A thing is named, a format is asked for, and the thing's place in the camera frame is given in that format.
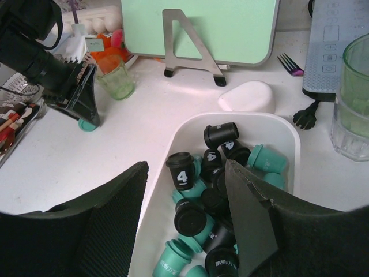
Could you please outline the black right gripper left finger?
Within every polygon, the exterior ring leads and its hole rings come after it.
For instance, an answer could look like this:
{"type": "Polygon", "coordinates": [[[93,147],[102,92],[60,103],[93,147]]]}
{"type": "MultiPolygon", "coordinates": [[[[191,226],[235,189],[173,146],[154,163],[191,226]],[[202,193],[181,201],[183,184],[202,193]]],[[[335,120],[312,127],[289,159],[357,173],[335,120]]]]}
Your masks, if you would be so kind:
{"type": "Polygon", "coordinates": [[[2,276],[127,276],[149,166],[48,211],[1,214],[2,276]]]}

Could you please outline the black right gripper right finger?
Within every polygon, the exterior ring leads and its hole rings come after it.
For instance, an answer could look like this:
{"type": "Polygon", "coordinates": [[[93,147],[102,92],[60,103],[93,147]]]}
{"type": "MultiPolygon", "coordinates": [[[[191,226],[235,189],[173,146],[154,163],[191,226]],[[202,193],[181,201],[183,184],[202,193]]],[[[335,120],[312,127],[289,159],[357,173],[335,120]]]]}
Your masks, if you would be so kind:
{"type": "Polygon", "coordinates": [[[225,164],[240,276],[367,276],[368,207],[338,211],[225,164]]]}

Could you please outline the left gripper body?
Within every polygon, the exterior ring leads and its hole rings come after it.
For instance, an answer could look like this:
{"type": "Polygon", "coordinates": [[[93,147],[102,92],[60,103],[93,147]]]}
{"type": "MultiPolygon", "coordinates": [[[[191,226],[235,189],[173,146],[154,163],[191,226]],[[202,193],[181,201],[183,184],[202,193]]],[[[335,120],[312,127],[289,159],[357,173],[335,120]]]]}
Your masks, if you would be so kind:
{"type": "Polygon", "coordinates": [[[50,51],[62,31],[62,12],[54,1],[1,1],[1,63],[41,85],[48,107],[99,127],[96,65],[56,59],[50,51]]]}

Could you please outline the black coffee capsule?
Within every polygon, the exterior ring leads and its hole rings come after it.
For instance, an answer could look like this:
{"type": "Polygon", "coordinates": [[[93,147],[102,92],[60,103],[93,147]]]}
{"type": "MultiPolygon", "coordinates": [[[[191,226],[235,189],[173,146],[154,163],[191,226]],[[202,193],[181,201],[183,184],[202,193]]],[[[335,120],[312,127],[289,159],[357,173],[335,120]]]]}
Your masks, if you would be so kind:
{"type": "Polygon", "coordinates": [[[222,166],[221,153],[217,149],[207,149],[201,163],[201,178],[210,182],[213,171],[222,166]]]}
{"type": "Polygon", "coordinates": [[[176,203],[174,226],[179,234],[187,237],[198,235],[206,223],[205,211],[191,200],[183,198],[176,203]]]}
{"type": "Polygon", "coordinates": [[[204,141],[208,148],[215,149],[218,146],[239,138],[239,131],[234,122],[221,125],[208,125],[203,132],[204,141]]]}
{"type": "Polygon", "coordinates": [[[239,258],[234,248],[219,246],[211,250],[205,258],[205,269],[209,276],[237,277],[239,258]]]}
{"type": "Polygon", "coordinates": [[[227,159],[234,160],[242,166],[247,165],[251,151],[249,148],[238,142],[238,140],[229,141],[223,144],[221,149],[227,159]]]}
{"type": "Polygon", "coordinates": [[[177,152],[165,161],[169,168],[175,188],[178,191],[189,190],[194,186],[194,158],[189,152],[177,152]]]}
{"type": "Polygon", "coordinates": [[[233,226],[227,222],[218,221],[208,234],[203,245],[203,250],[205,253],[209,253],[219,246],[233,247],[235,244],[236,238],[233,226]]]}
{"type": "Polygon", "coordinates": [[[214,215],[223,215],[228,211],[228,204],[214,188],[207,188],[201,193],[204,209],[214,215]]]}
{"type": "Polygon", "coordinates": [[[223,196],[227,197],[227,188],[225,184],[225,169],[219,167],[212,172],[211,182],[215,189],[223,196]]]}

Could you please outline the teal coffee capsule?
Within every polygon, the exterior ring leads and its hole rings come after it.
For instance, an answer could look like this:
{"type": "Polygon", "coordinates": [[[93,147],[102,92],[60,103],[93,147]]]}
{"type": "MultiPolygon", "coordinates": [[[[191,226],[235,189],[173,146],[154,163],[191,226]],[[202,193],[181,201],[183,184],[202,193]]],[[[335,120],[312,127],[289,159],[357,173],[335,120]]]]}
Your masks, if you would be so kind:
{"type": "Polygon", "coordinates": [[[208,277],[209,274],[206,269],[201,265],[196,265],[191,268],[186,274],[185,277],[208,277]]]}
{"type": "Polygon", "coordinates": [[[208,238],[212,228],[215,224],[215,220],[209,214],[206,214],[206,225],[204,229],[197,235],[193,236],[193,238],[202,246],[206,239],[208,238]]]}
{"type": "Polygon", "coordinates": [[[179,276],[184,267],[191,263],[192,256],[193,251],[181,240],[167,241],[152,276],[179,276]]]}
{"type": "Polygon", "coordinates": [[[78,127],[84,132],[92,132],[97,129],[97,126],[84,121],[83,119],[78,120],[78,127]]]}
{"type": "Polygon", "coordinates": [[[203,160],[203,157],[201,155],[199,155],[199,154],[194,154],[193,155],[193,165],[194,165],[195,179],[199,178],[199,176],[201,174],[202,160],[203,160]]]}
{"type": "Polygon", "coordinates": [[[286,168],[288,160],[275,150],[258,144],[252,149],[247,164],[267,173],[281,174],[286,168]]]}
{"type": "Polygon", "coordinates": [[[285,190],[285,178],[278,173],[266,173],[263,176],[263,180],[276,188],[285,190]]]}
{"type": "Polygon", "coordinates": [[[171,193],[171,198],[175,204],[183,198],[197,201],[200,199],[202,192],[206,188],[207,188],[207,185],[204,183],[202,179],[199,178],[196,181],[194,181],[194,185],[191,189],[183,190],[183,191],[178,191],[175,189],[171,193]]]}

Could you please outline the white storage basket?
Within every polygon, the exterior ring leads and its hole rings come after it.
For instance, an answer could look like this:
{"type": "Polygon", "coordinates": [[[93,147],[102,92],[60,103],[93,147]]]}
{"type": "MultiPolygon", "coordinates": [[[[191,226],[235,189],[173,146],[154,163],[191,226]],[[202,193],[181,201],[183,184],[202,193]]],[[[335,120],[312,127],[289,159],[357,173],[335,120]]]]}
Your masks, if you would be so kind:
{"type": "Polygon", "coordinates": [[[287,158],[288,167],[284,171],[287,192],[300,196],[300,137],[288,121],[269,113],[223,111],[195,115],[177,128],[161,158],[160,168],[149,189],[150,199],[144,205],[129,276],[152,276],[165,243],[178,235],[174,227],[175,204],[171,197],[174,183],[165,165],[167,156],[180,151],[204,153],[205,127],[227,122],[236,123],[239,142],[243,145],[253,147],[263,144],[287,158]]]}

